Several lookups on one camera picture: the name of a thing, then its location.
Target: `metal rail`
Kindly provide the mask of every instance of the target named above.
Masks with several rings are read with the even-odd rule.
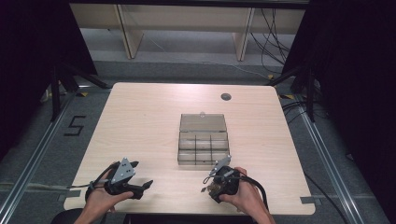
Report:
[[[302,100],[300,96],[296,96],[296,99],[298,101]],[[316,124],[312,122],[311,119],[305,114],[305,111],[302,107],[299,107],[299,110],[303,114],[303,120],[306,128],[309,131],[312,140],[314,141],[315,147],[318,150],[318,154],[323,162],[323,165],[327,171],[327,174],[329,175],[330,180],[332,181],[332,185],[335,188],[341,204],[344,206],[346,215],[350,223],[364,223],[359,208],[356,205],[351,193],[349,192],[346,183],[338,172],[338,169],[334,161],[332,160],[332,156],[320,136]]]
[[[63,103],[64,109],[61,111],[61,113],[56,118],[56,120],[49,124],[49,127],[44,133],[44,136],[41,138],[40,142],[38,143],[38,146],[35,148],[35,152],[33,153],[30,160],[27,162],[20,177],[18,178],[17,182],[15,183],[10,193],[8,194],[6,200],[1,205],[0,223],[7,224],[11,219],[11,216],[14,213],[18,203],[20,202],[23,193],[25,192],[33,175],[35,174],[35,171],[37,170],[38,165],[42,161],[47,151],[47,148],[50,145],[51,140],[53,139],[54,135],[56,134],[56,131],[59,128],[59,124],[64,117],[64,112],[66,111],[66,108],[73,101],[74,96],[75,96],[74,93],[71,93],[66,96]]]

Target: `clear plastic box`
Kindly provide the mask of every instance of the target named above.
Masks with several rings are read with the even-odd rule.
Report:
[[[214,165],[229,154],[224,115],[181,115],[177,155],[179,165]]]

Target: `human arm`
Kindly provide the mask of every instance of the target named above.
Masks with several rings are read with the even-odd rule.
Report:
[[[235,169],[247,175],[245,169],[241,167],[235,167]],[[239,180],[239,189],[235,195],[222,194],[219,198],[226,203],[233,204],[239,211],[251,216],[259,224],[275,224],[257,188],[245,180]]]
[[[84,209],[82,210],[78,219],[75,221],[75,224],[93,223],[96,219],[99,219],[108,211],[114,213],[116,211],[114,208],[116,203],[134,196],[134,194],[130,191],[119,195],[110,195],[103,188],[103,185],[104,184],[96,185],[96,189],[91,192]]]

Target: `black curtain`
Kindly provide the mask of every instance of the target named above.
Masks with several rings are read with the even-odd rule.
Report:
[[[304,65],[319,31],[328,29],[332,18],[340,19],[325,41],[327,49],[315,57],[315,76],[349,152],[389,221],[396,223],[396,2],[338,3],[342,8],[307,10],[284,72]],[[300,79],[306,85],[306,78]]]
[[[0,160],[18,143],[59,62],[96,74],[63,0],[0,1]]]

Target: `wooden table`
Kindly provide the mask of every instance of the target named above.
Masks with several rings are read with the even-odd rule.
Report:
[[[221,99],[229,93],[232,99]],[[94,180],[113,161],[139,161],[130,184],[154,183],[143,198],[116,206],[118,212],[237,215],[216,203],[203,180],[211,166],[177,164],[181,114],[224,114],[233,156],[265,188],[277,215],[311,215],[315,206],[273,87],[196,84],[118,83],[114,85],[73,185]],[[65,209],[83,207],[85,189],[67,198]]]

